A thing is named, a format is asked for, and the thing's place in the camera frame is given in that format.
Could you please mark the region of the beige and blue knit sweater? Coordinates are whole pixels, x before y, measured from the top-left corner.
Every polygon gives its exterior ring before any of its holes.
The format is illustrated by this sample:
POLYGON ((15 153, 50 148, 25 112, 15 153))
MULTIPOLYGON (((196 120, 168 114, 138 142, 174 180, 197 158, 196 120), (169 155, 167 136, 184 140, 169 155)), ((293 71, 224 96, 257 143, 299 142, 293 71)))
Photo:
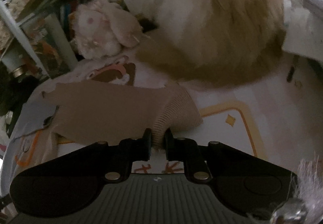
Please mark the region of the beige and blue knit sweater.
POLYGON ((86 80, 57 84, 25 103, 12 132, 1 168, 1 194, 15 176, 55 159, 58 137, 90 145, 140 138, 151 129, 160 146, 167 129, 186 131, 202 123, 189 93, 179 85, 141 88, 86 80))

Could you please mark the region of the white pink plush bunny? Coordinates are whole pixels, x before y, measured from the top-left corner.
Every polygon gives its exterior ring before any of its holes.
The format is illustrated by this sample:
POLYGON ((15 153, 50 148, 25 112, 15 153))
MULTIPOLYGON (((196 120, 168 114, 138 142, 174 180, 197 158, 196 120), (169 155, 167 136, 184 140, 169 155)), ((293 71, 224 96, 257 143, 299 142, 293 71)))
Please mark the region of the white pink plush bunny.
POLYGON ((116 56, 144 35, 136 17, 108 0, 81 4, 69 16, 78 53, 87 60, 116 56))

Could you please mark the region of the orange and white cat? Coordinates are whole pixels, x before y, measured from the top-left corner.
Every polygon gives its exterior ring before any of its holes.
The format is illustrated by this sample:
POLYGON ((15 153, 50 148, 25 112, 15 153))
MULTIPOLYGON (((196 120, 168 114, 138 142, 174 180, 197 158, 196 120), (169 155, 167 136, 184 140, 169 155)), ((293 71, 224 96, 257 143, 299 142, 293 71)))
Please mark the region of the orange and white cat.
POLYGON ((156 25, 136 57, 176 79, 242 84, 278 64, 283 0, 128 0, 156 25))

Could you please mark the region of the Harry Potter book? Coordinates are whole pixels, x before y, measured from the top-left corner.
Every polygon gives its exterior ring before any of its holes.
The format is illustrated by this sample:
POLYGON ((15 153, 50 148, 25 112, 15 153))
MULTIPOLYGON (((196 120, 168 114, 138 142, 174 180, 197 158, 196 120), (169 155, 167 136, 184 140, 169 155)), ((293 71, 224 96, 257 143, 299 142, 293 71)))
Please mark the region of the Harry Potter book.
POLYGON ((77 58, 54 13, 42 12, 22 25, 22 30, 53 79, 77 66, 77 58))

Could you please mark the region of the white bookshelf frame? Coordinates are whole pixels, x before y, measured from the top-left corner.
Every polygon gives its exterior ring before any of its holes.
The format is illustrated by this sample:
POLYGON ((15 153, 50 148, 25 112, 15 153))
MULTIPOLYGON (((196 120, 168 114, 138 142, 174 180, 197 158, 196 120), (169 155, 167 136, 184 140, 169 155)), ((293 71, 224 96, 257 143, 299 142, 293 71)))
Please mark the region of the white bookshelf frame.
POLYGON ((36 66, 42 70, 42 73, 44 75, 49 76, 47 70, 43 66, 43 63, 34 52, 33 47, 31 46, 27 36, 24 34, 24 32, 21 30, 21 28, 19 27, 15 19, 10 14, 9 9, 7 8, 3 0, 1 0, 0 12, 1 12, 2 20, 5 22, 9 30, 12 32, 12 34, 15 36, 15 38, 20 43, 20 45, 24 48, 24 50, 35 61, 36 66))

